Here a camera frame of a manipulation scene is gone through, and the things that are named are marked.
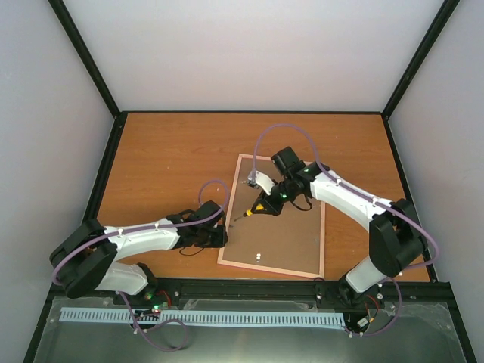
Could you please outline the yellow handled screwdriver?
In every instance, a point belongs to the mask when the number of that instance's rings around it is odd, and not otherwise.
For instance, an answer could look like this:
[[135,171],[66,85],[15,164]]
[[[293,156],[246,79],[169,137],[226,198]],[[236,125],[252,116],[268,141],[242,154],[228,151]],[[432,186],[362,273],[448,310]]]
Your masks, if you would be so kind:
[[265,207],[262,204],[258,204],[255,207],[252,207],[251,209],[247,209],[241,216],[238,216],[237,218],[234,219],[234,221],[238,221],[242,218],[252,216],[255,213],[261,212],[265,209]]

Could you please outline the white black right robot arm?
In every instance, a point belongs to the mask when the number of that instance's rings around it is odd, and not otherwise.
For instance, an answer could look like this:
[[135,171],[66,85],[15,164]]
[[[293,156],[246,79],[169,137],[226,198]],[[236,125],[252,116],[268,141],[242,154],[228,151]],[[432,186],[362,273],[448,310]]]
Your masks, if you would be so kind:
[[396,277],[427,251],[427,238],[410,201],[392,202],[377,197],[342,179],[318,161],[305,163],[291,147],[277,152],[271,161],[282,179],[275,181],[252,169],[247,183],[261,192],[245,216],[278,216],[285,204],[295,203],[302,196],[338,209],[369,235],[368,256],[337,283],[335,294],[342,304],[358,304],[372,287]]

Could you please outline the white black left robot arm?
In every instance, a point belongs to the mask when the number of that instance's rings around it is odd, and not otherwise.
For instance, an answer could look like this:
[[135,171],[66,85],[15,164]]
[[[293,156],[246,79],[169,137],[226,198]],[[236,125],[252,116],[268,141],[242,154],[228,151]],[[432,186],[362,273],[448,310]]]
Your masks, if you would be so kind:
[[90,219],[49,256],[52,280],[71,299],[106,290],[132,295],[140,304],[152,303],[157,285],[150,269],[142,262],[127,265],[122,260],[152,251],[222,248],[228,241],[225,221],[225,211],[212,200],[141,225],[116,228]]

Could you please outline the pink wooden picture frame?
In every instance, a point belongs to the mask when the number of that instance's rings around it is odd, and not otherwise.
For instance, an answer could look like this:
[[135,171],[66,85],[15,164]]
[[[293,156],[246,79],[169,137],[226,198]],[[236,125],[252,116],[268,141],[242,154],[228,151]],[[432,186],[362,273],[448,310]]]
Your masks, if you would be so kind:
[[240,154],[227,207],[228,242],[220,249],[217,263],[298,278],[324,277],[325,204],[299,211],[284,205],[279,216],[242,217],[259,195],[246,185],[253,158]]

